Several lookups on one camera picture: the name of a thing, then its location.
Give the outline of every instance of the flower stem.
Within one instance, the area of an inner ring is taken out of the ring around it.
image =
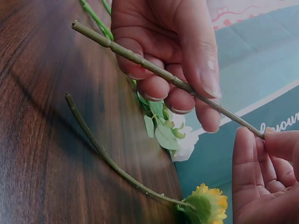
[[[123,56],[124,58],[136,63],[140,64],[142,67],[154,72],[158,76],[170,81],[172,84],[177,86],[180,89],[185,90],[186,92],[190,93],[192,96],[200,99],[201,101],[205,102],[206,104],[210,105],[213,109],[217,110],[218,112],[224,114],[225,116],[229,117],[233,121],[239,123],[242,126],[247,127],[251,132],[255,135],[260,137],[264,140],[264,134],[254,128],[251,124],[247,121],[243,120],[242,118],[238,117],[236,114],[232,113],[225,107],[221,106],[217,102],[213,101],[212,99],[202,97],[199,95],[188,83],[183,82],[176,76],[172,75],[170,72],[160,68],[159,66],[149,62],[148,60],[144,59],[138,54],[135,54],[133,51],[122,47],[121,45],[105,38],[101,34],[91,30],[90,28],[82,25],[78,21],[75,21],[72,24],[72,29],[78,31],[79,33],[83,34],[84,36],[92,39],[93,41],[97,42],[98,44],[102,45],[105,48],[110,48],[114,53]]]
[[[96,153],[104,160],[104,162],[111,168],[113,169],[121,178],[123,178],[125,181],[130,183],[132,186],[136,187],[139,189],[141,192],[145,193],[146,195],[152,195],[154,197],[157,197],[162,200],[166,200],[168,202],[172,202],[175,204],[180,204],[182,206],[188,206],[190,207],[193,211],[196,211],[196,208],[192,206],[191,204],[181,202],[169,197],[165,197],[164,194],[158,194],[151,189],[145,187],[143,184],[139,183],[137,180],[135,180],[133,177],[131,177],[129,174],[127,174],[124,170],[122,170],[106,153],[105,149],[103,146],[100,146],[98,142],[96,141],[93,133],[90,131],[89,127],[85,123],[84,119],[82,118],[80,112],[78,111],[75,102],[73,101],[71,95],[67,93],[65,95],[65,100],[70,107],[70,110],[72,114],[74,115],[76,121],[86,134],[86,136],[89,138],[91,144],[95,148]]]
[[[106,0],[102,0],[103,4],[107,10],[107,12],[109,13],[109,15],[111,15],[111,7],[109,6],[109,4],[106,2]]]
[[[85,9],[88,14],[93,18],[93,20],[97,23],[100,30],[104,34],[105,37],[109,38],[113,41],[113,35],[111,31],[105,26],[105,24],[99,19],[99,17],[96,15],[96,13],[93,11],[93,9],[90,7],[90,5],[86,2],[86,0],[81,0],[82,7]]]

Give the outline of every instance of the white flower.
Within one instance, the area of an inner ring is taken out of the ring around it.
[[[174,123],[174,128],[180,128],[182,124],[184,127],[179,130],[180,133],[185,134],[183,139],[177,137],[178,144],[181,146],[180,150],[176,150],[174,153],[170,153],[171,159],[175,161],[186,161],[190,158],[194,145],[199,140],[199,137],[196,133],[192,132],[192,128],[185,126],[186,119],[184,115],[172,113],[172,119]]]

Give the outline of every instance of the teal box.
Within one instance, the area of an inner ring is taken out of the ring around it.
[[[221,104],[255,128],[299,129],[299,6],[280,9],[216,32]],[[184,197],[205,183],[228,196],[225,224],[232,223],[232,153],[239,124],[221,116],[217,133],[206,133],[195,111],[186,125],[199,135],[189,160],[175,162]]]

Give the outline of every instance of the hand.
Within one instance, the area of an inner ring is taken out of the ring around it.
[[[299,131],[267,131],[265,141],[255,138],[247,128],[237,131],[232,183],[234,224],[299,223],[298,180]]]
[[[119,45],[188,82],[199,94],[219,101],[217,46],[206,0],[113,0],[111,30]],[[178,114],[194,107],[203,128],[216,132],[220,114],[189,93],[118,56],[120,69],[137,81],[141,95],[165,99]]]

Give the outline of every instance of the wooden table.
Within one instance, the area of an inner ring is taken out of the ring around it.
[[[88,2],[109,24],[101,1]],[[72,30],[75,19],[99,31],[78,0],[0,1],[0,223],[182,223],[101,161],[73,118],[66,92],[121,168],[181,199],[115,55]]]

